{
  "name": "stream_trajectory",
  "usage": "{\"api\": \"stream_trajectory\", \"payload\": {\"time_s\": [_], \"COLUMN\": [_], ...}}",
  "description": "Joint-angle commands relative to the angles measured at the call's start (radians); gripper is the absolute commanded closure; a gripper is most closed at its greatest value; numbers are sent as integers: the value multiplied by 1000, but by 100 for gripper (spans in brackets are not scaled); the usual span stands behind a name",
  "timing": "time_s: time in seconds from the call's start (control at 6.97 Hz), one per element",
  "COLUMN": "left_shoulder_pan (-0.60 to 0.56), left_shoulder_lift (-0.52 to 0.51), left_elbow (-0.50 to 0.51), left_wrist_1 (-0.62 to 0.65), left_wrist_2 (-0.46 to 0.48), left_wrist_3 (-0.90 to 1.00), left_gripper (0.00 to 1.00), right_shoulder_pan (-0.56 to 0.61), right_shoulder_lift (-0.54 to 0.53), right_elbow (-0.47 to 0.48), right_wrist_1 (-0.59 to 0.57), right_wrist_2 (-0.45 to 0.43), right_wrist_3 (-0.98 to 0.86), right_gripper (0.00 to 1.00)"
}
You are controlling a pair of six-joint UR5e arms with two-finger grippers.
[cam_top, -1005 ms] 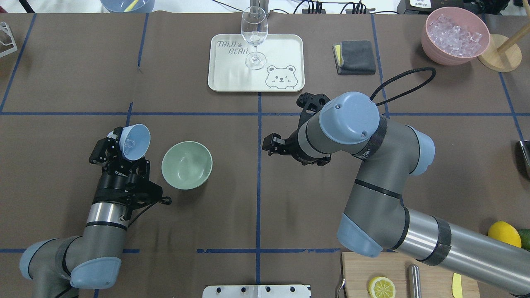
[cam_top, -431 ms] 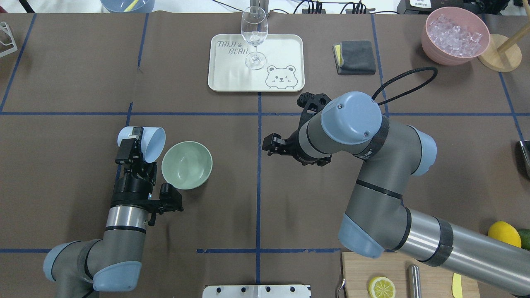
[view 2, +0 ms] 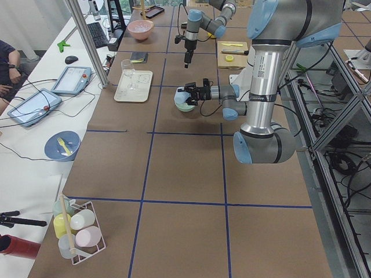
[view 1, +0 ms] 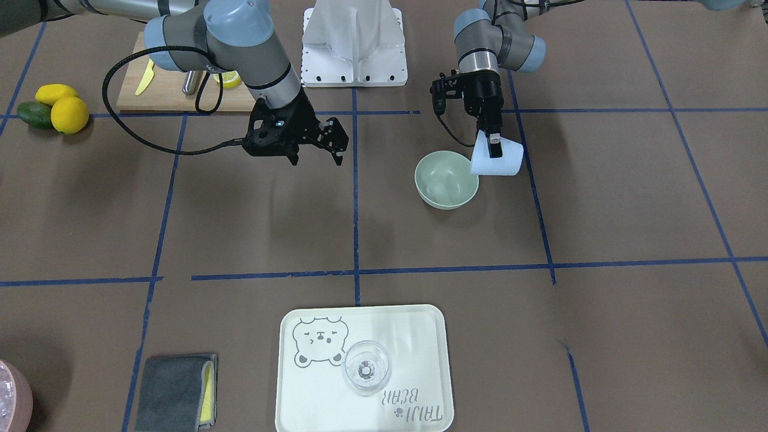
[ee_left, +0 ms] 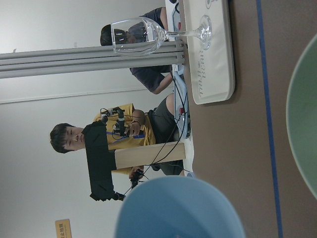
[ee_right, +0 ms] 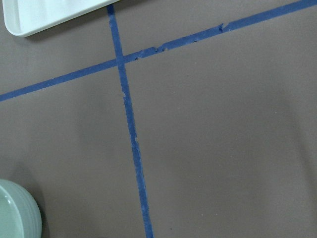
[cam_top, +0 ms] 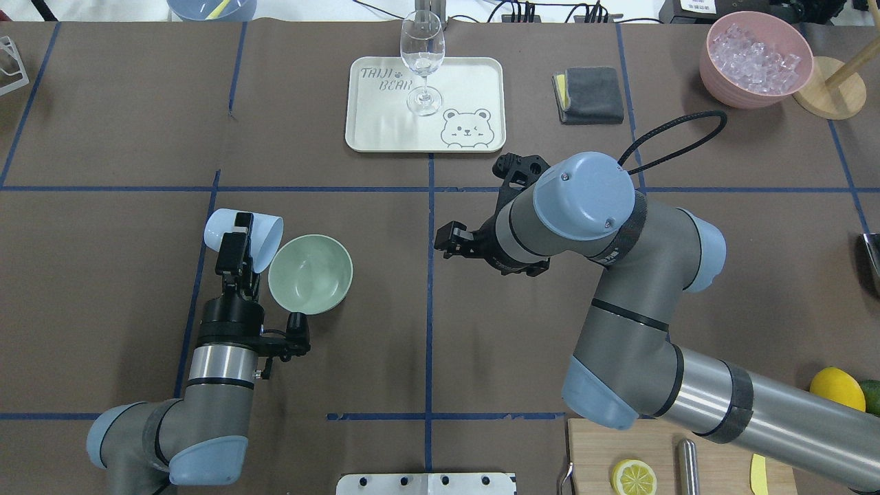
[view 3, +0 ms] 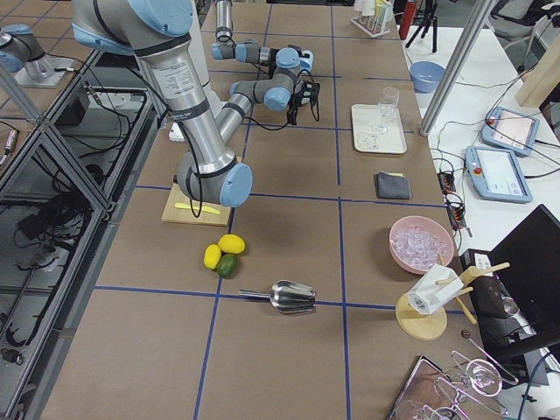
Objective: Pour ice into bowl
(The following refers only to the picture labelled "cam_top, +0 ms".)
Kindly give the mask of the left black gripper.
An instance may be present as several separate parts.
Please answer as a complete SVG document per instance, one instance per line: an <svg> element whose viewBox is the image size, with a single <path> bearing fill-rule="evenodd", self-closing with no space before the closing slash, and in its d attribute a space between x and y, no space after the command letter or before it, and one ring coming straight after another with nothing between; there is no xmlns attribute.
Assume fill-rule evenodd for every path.
<svg viewBox="0 0 880 495"><path fill-rule="evenodd" d="M260 305L260 279L251 254L254 214L236 213L234 232L223 235L216 262L222 294L204 307L198 345L235 344L259 348L265 311Z"/></svg>

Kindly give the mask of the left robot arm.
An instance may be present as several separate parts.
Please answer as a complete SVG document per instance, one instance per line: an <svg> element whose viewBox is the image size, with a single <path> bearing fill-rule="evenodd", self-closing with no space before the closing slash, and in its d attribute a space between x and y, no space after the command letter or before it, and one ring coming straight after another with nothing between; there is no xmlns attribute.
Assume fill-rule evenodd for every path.
<svg viewBox="0 0 880 495"><path fill-rule="evenodd" d="M173 494L179 486L239 479L265 317L259 302L264 264L256 262L254 242L273 238L261 232L263 225L280 223L238 210L216 211L208 220L222 234L216 265L222 292L204 307L184 394L110 408L86 437L86 453L107 473L110 494Z"/></svg>

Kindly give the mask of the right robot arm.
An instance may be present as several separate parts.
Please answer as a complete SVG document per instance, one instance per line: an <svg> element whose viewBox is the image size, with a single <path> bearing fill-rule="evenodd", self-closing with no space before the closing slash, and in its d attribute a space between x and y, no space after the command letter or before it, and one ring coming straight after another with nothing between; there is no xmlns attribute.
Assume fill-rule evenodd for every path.
<svg viewBox="0 0 880 495"><path fill-rule="evenodd" d="M875 416L669 341L681 296L706 289L724 266L716 226L648 199L603 153L554 166L506 154L494 173L504 181L494 214L475 231L447 223L434 248L503 274L537 276L562 252L603 267L562 389L572 411L617 430L664 419L877 494Z"/></svg>

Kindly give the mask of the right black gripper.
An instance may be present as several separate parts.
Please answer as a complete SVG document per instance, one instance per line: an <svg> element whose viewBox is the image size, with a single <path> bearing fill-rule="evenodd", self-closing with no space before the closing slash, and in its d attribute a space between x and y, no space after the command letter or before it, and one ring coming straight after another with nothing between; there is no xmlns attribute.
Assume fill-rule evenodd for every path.
<svg viewBox="0 0 880 495"><path fill-rule="evenodd" d="M437 229L433 248L443 259L482 258L504 276L525 274L534 278L546 272L550 264L548 258L540 258L519 244L509 213L497 213L473 232L464 223L449 222Z"/></svg>

